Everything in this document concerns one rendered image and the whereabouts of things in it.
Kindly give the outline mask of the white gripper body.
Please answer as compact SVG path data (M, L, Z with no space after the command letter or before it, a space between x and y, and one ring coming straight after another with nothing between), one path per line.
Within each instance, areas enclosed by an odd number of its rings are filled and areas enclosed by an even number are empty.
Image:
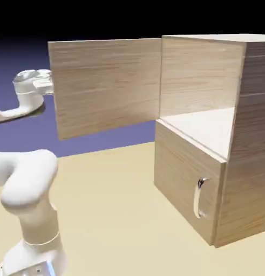
M34 78L33 85L41 95L52 95L53 81L51 70L37 70L37 76Z

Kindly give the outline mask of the light wood cabinet door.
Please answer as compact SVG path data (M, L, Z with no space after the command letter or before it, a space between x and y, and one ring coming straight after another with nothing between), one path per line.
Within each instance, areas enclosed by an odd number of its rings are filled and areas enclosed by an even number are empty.
M161 39L49 42L60 140L159 116Z

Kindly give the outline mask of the light wood cabinet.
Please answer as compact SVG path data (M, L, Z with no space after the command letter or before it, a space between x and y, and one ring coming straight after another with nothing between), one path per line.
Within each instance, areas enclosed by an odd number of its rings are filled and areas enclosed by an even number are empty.
M226 163L213 246L265 231L265 34L162 38L159 118Z

